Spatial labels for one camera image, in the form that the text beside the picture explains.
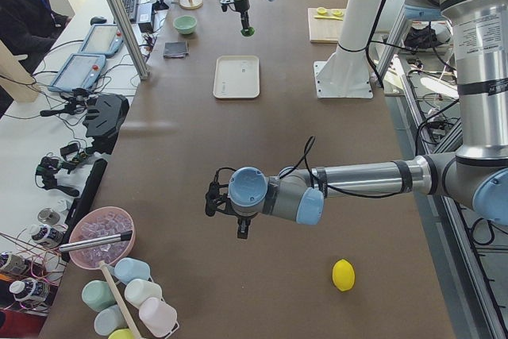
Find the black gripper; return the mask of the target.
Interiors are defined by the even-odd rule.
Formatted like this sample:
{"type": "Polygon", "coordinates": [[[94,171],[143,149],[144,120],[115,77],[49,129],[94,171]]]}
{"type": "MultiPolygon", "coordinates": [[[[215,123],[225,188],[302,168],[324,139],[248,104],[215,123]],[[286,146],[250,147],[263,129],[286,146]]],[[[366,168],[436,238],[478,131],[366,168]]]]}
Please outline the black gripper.
{"type": "Polygon", "coordinates": [[[242,31],[249,30],[250,22],[248,16],[249,0],[233,0],[234,10],[241,14],[242,31]]]}
{"type": "Polygon", "coordinates": [[[257,215],[258,215],[258,213],[248,214],[248,215],[235,213],[235,216],[237,218],[237,224],[238,224],[237,237],[239,239],[245,239],[246,237],[248,237],[250,221],[253,218],[255,218],[257,215]]]}

